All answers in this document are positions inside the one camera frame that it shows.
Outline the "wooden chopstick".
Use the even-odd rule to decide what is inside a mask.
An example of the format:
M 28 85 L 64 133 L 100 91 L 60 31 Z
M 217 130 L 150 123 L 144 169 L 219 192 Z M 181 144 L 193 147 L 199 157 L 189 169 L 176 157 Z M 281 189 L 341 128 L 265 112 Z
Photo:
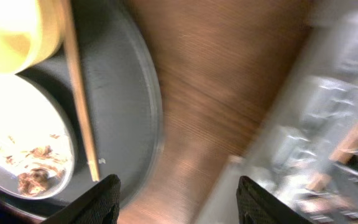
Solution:
M 76 113 L 80 125 L 87 163 L 91 174 L 91 180 L 93 182 L 99 182 L 100 177 L 96 146 L 94 144 L 93 129 L 91 127 L 90 116 L 88 113 L 88 104 L 85 86 L 83 83 L 80 52 L 76 38 L 71 1 L 61 0 L 61 2 L 64 17 L 63 21 L 65 23 L 65 37 L 63 45 L 73 90 L 73 99 L 75 102 Z

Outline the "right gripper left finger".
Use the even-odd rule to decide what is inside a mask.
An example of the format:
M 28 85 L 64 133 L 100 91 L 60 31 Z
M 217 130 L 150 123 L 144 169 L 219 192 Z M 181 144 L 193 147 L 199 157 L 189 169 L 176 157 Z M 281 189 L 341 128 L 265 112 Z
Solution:
M 121 181 L 111 174 L 42 224 L 116 224 Z

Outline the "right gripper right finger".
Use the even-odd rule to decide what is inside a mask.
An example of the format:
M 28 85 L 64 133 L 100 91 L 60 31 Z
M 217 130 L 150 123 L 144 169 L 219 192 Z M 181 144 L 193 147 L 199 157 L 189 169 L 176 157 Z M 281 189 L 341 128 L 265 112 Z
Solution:
M 239 224 L 311 224 L 248 176 L 241 176 L 236 192 Z

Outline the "yellow-green bowl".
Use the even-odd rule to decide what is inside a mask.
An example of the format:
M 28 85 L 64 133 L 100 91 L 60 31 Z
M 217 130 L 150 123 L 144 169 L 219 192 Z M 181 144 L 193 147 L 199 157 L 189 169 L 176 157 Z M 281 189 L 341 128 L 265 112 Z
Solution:
M 16 74 L 51 57 L 64 28 L 60 0 L 0 0 L 0 74 Z

